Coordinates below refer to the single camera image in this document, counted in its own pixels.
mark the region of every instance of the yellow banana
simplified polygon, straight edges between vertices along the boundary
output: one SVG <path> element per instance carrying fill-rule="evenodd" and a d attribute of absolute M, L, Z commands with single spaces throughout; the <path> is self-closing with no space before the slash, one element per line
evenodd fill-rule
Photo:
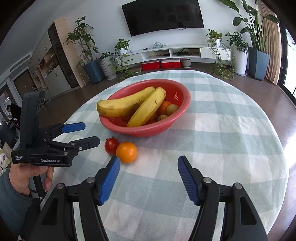
<path fill-rule="evenodd" d="M 151 86 L 120 99 L 100 100 L 96 109 L 100 115 L 109 118 L 132 115 L 153 91 L 155 88 Z"/>
<path fill-rule="evenodd" d="M 158 87 L 156 90 L 141 104 L 134 115 L 129 120 L 127 127 L 143 126 L 157 111 L 163 100 L 166 91 Z"/>

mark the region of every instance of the blue gripper pad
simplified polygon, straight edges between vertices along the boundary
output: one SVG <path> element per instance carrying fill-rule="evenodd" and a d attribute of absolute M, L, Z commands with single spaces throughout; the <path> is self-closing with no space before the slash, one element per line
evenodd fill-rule
<path fill-rule="evenodd" d="M 85 129 L 85 124 L 83 122 L 73 123 L 73 124 L 65 124 L 61 131 L 65 133 L 70 133 L 74 131 L 82 131 Z"/>
<path fill-rule="evenodd" d="M 199 201 L 197 184 L 193 180 L 191 172 L 193 169 L 185 156 L 180 156 L 178 159 L 178 171 L 182 178 L 183 184 L 187 191 L 188 197 L 197 205 Z"/>
<path fill-rule="evenodd" d="M 113 163 L 109 163 L 110 165 L 108 164 L 105 167 L 103 182 L 101 185 L 98 185 L 98 188 L 101 189 L 101 191 L 98 190 L 98 193 L 100 193 L 98 200 L 101 205 L 103 205 L 104 202 L 109 199 L 112 188 L 120 170 L 120 161 L 117 156 L 114 156 L 114 158 L 112 158 L 110 162 Z"/>

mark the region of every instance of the table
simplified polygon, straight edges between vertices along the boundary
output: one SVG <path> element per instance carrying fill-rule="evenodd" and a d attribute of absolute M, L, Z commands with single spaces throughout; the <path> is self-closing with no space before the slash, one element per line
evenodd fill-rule
<path fill-rule="evenodd" d="M 148 79 L 170 79 L 191 93 L 188 111 L 168 130 L 150 138 L 119 135 L 99 120 L 96 103 L 124 86 Z M 110 240 L 188 240 L 199 208 L 187 196 L 177 169 L 185 155 L 193 167 L 218 184 L 243 184 L 269 232 L 281 209 L 288 168 L 277 133 L 263 110 L 246 94 L 209 74 L 192 70 L 159 71 L 128 78 L 81 106 L 66 123 L 83 121 L 86 128 L 56 140 L 98 136 L 97 148 L 80 152 L 69 168 L 56 168 L 52 188 L 74 185 L 106 166 L 106 138 L 133 142 L 134 163 L 122 164 L 110 198 L 99 207 Z M 79 207 L 75 221 L 84 240 Z M 213 240 L 219 240 L 224 205 L 220 203 Z"/>

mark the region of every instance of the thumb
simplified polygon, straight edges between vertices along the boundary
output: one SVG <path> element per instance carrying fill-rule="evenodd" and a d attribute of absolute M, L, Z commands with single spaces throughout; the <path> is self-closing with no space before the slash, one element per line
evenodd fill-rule
<path fill-rule="evenodd" d="M 47 172 L 48 167 L 44 166 L 33 166 L 29 163 L 24 163 L 20 166 L 21 173 L 24 177 L 34 177 L 39 176 Z"/>

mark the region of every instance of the red bowl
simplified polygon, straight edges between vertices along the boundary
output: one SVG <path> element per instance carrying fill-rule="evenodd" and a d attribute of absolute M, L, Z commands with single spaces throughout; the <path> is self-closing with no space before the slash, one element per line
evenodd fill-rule
<path fill-rule="evenodd" d="M 184 85 L 173 80 L 154 79 L 137 82 L 115 92 L 108 99 L 119 99 L 128 95 L 132 95 L 149 86 L 163 88 L 166 91 L 165 99 L 172 104 L 177 105 L 179 109 L 162 121 L 140 127 L 126 127 L 127 123 L 122 121 L 121 118 L 107 118 L 100 115 L 100 121 L 102 125 L 108 130 L 120 134 L 126 134 L 135 137 L 150 137 L 157 135 L 169 128 L 175 122 L 175 120 L 183 115 L 188 109 L 191 101 L 190 92 Z"/>

